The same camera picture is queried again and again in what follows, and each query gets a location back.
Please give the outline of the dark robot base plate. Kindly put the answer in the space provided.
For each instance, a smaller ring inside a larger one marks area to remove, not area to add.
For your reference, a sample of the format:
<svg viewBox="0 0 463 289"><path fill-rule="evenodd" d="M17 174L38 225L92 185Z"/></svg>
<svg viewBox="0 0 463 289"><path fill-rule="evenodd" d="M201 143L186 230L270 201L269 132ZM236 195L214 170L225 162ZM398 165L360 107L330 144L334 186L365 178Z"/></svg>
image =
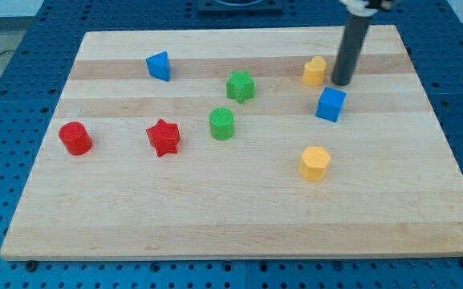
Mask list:
<svg viewBox="0 0 463 289"><path fill-rule="evenodd" d="M282 0L197 0L199 14L217 13L281 13Z"/></svg>

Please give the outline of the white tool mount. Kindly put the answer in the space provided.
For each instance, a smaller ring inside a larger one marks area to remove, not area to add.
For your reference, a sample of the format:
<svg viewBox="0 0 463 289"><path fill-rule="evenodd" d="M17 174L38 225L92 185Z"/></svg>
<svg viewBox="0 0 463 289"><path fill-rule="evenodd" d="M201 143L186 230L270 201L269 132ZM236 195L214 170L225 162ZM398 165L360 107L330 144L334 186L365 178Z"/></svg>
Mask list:
<svg viewBox="0 0 463 289"><path fill-rule="evenodd" d="M339 2L355 16L372 16L378 11L390 11L396 6L395 0L339 0Z"/></svg>

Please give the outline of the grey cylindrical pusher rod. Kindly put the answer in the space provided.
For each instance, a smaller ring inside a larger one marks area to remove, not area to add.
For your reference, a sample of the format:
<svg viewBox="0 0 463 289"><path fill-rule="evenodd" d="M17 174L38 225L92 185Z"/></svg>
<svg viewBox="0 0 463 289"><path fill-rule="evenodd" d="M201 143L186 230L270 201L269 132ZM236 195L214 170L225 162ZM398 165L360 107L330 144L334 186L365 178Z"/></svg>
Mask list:
<svg viewBox="0 0 463 289"><path fill-rule="evenodd" d="M371 21L372 16L348 15L331 75L335 85L346 86L351 82Z"/></svg>

